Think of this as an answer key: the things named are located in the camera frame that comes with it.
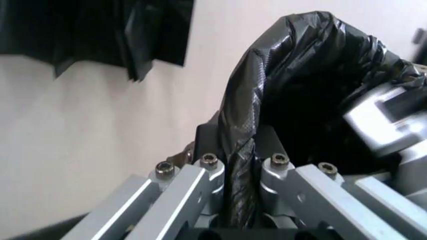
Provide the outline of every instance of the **black garbage bag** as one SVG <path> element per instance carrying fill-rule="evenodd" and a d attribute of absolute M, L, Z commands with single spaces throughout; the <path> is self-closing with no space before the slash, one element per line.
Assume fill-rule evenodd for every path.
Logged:
<path fill-rule="evenodd" d="M 228 161 L 226 224 L 247 228 L 253 220 L 258 126 L 275 128 L 295 165 L 334 158 L 326 162 L 340 169 L 340 163 L 360 161 L 357 152 L 350 158 L 340 149 L 357 149 L 346 140 L 350 133 L 341 132 L 343 109 L 385 82 L 410 90 L 424 88 L 426 78 L 377 38 L 328 12 L 281 17 L 243 55 L 222 100 L 218 125 Z"/>
<path fill-rule="evenodd" d="M 0 54 L 54 65 L 89 60 L 141 81 L 154 59 L 184 65 L 194 0 L 1 0 Z"/>

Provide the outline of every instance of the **black plastic part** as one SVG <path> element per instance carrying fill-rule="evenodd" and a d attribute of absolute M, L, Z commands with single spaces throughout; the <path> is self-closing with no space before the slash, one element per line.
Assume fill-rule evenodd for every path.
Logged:
<path fill-rule="evenodd" d="M 397 122 L 410 115 L 427 109 L 427 90 L 406 91 L 382 103 L 391 117 Z"/>
<path fill-rule="evenodd" d="M 176 240 L 340 240 L 332 230 L 188 228 Z"/>
<path fill-rule="evenodd" d="M 76 216 L 20 236 L 12 237 L 10 240 L 58 240 L 65 236 L 85 216 L 86 214 Z"/>
<path fill-rule="evenodd" d="M 26 55 L 60 76 L 90 60 L 141 81 L 154 59 L 184 65 L 194 0 L 2 0 L 0 54 Z"/>
<path fill-rule="evenodd" d="M 215 154 L 224 164 L 226 164 L 226 162 L 224 162 L 224 151 L 218 139 L 218 125 L 214 123 L 204 123 L 197 126 L 192 163 L 207 153 Z"/>

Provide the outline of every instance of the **bolt head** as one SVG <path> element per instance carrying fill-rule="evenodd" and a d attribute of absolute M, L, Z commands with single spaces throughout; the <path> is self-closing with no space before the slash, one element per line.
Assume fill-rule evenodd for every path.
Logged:
<path fill-rule="evenodd" d="M 206 170 L 214 170 L 218 167 L 218 157 L 213 153 L 206 153 L 201 156 L 200 167 Z"/>
<path fill-rule="evenodd" d="M 161 161 L 155 166 L 155 176 L 158 179 L 169 180 L 175 175 L 175 166 L 172 162 Z"/>
<path fill-rule="evenodd" d="M 276 169 L 284 169 L 289 164 L 289 157 L 282 153 L 274 153 L 271 156 L 270 165 Z"/>
<path fill-rule="evenodd" d="M 329 162 L 319 162 L 317 167 L 329 177 L 335 177 L 338 173 L 338 168 Z"/>

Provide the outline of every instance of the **silver metal part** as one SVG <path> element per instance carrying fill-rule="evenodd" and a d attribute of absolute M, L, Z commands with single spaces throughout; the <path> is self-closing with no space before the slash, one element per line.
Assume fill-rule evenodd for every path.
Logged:
<path fill-rule="evenodd" d="M 130 176 L 62 239 L 119 239 L 135 225 L 160 195 L 150 179 Z"/>
<path fill-rule="evenodd" d="M 394 179 L 394 188 L 402 195 L 427 189 L 427 140 L 400 152 L 402 162 Z"/>
<path fill-rule="evenodd" d="M 292 169 L 295 169 L 295 166 L 291 162 L 284 169 L 273 167 L 271 158 L 267 158 L 262 163 L 260 194 L 264 212 L 270 216 L 295 216 L 290 206 L 278 195 L 276 189 L 280 185 L 276 185 L 277 182 L 275 181 L 284 180 L 288 175 L 288 171 Z"/>
<path fill-rule="evenodd" d="M 197 160 L 194 165 L 201 166 L 202 159 Z M 202 210 L 203 215 L 215 215 L 220 212 L 223 206 L 224 179 L 226 167 L 222 161 L 217 161 L 216 167 L 207 171 L 209 173 L 209 184 L 211 195 Z"/>
<path fill-rule="evenodd" d="M 344 188 L 409 239 L 427 239 L 427 212 L 374 177 Z"/>
<path fill-rule="evenodd" d="M 210 194 L 208 172 L 184 165 L 126 239 L 175 239 L 182 227 L 194 226 Z"/>
<path fill-rule="evenodd" d="M 307 227 L 332 226 L 344 239 L 405 239 L 314 165 L 275 179 L 278 194 Z"/>
<path fill-rule="evenodd" d="M 198 160 L 201 168 L 212 171 L 218 167 L 218 157 L 213 153 L 206 153 Z"/>
<path fill-rule="evenodd" d="M 427 189 L 411 193 L 405 197 L 427 211 Z"/>
<path fill-rule="evenodd" d="M 401 87 L 393 89 L 391 85 L 384 84 L 369 92 L 344 115 L 344 119 L 375 153 L 409 134 L 400 131 L 376 105 L 404 92 Z"/>
<path fill-rule="evenodd" d="M 294 221 L 286 215 L 271 216 L 270 214 L 264 213 L 264 217 L 274 223 L 278 229 L 297 229 Z"/>
<path fill-rule="evenodd" d="M 158 183 L 158 186 L 160 187 L 160 191 L 164 192 L 165 189 L 169 186 L 169 184 L 174 180 L 174 177 L 180 172 L 180 168 L 177 166 L 173 166 L 174 170 L 173 170 L 172 176 L 169 176 L 166 178 L 165 177 L 158 178 L 159 173 L 157 171 L 157 166 L 153 171 L 149 173 L 148 178 L 151 179 L 153 182 Z"/>
<path fill-rule="evenodd" d="M 212 221 L 218 217 L 218 214 L 213 214 L 213 215 L 203 215 L 201 214 L 197 221 L 194 224 L 194 228 L 201 228 L 201 229 L 208 229 L 211 224 Z"/>

